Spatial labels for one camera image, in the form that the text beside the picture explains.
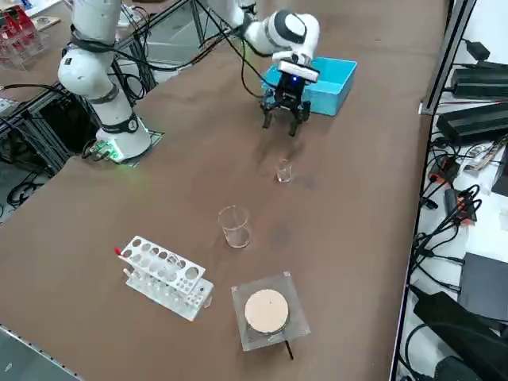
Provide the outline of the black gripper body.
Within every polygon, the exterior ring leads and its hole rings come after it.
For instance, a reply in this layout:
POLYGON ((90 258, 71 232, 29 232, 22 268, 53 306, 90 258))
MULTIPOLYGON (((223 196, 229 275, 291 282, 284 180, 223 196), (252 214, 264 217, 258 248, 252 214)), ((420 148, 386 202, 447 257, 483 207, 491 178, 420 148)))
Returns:
POLYGON ((302 100, 305 86, 303 77, 282 71, 274 93, 275 107, 309 108, 310 102, 302 100))

